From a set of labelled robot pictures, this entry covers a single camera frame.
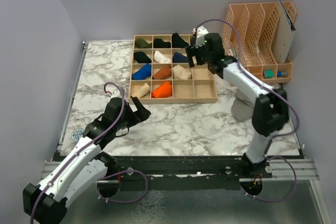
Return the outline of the grey underwear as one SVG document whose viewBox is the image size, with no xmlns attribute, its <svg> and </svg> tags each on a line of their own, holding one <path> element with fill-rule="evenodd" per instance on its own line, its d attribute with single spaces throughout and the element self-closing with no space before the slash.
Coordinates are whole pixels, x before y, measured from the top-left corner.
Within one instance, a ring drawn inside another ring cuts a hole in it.
<svg viewBox="0 0 336 224">
<path fill-rule="evenodd" d="M 253 116 L 254 104 L 240 90 L 235 94 L 235 101 L 231 107 L 231 114 L 238 122 L 250 120 Z"/>
</svg>

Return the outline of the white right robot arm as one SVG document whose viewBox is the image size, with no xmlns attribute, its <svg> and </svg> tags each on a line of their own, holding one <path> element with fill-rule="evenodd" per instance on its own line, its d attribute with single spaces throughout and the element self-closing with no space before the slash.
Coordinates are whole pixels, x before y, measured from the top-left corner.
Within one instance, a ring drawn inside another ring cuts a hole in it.
<svg viewBox="0 0 336 224">
<path fill-rule="evenodd" d="M 212 74 L 232 83 L 254 106 L 251 121 L 255 132 L 244 154 L 248 160 L 241 164 L 242 173 L 254 177 L 260 171 L 259 163 L 266 158 L 271 139 L 289 121 L 286 91 L 263 83 L 246 71 L 235 57 L 225 55 L 218 33 L 210 33 L 204 26 L 199 26 L 192 34 L 193 40 L 185 48 L 189 66 L 206 64 Z"/>
</svg>

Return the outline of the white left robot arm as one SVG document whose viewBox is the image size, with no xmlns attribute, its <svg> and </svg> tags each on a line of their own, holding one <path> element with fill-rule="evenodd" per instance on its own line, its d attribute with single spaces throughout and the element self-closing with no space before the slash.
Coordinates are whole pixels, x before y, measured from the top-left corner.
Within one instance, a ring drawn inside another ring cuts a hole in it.
<svg viewBox="0 0 336 224">
<path fill-rule="evenodd" d="M 123 172 L 103 149 L 120 130 L 129 130 L 150 117 L 138 98 L 132 101 L 136 111 L 123 98 L 112 98 L 105 111 L 86 126 L 70 154 L 37 185 L 24 188 L 24 212 L 30 215 L 31 223 L 60 223 L 72 202 L 98 180 L 116 178 L 111 189 L 98 186 L 100 198 L 110 201 L 118 192 Z"/>
</svg>

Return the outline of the beige boxer underwear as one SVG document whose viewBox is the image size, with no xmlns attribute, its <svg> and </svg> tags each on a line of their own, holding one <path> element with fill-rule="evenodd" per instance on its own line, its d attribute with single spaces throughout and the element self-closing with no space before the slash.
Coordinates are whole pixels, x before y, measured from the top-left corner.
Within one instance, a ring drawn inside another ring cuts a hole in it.
<svg viewBox="0 0 336 224">
<path fill-rule="evenodd" d="M 172 70 L 174 79 L 188 80 L 192 77 L 192 73 L 181 65 L 176 65 Z"/>
</svg>

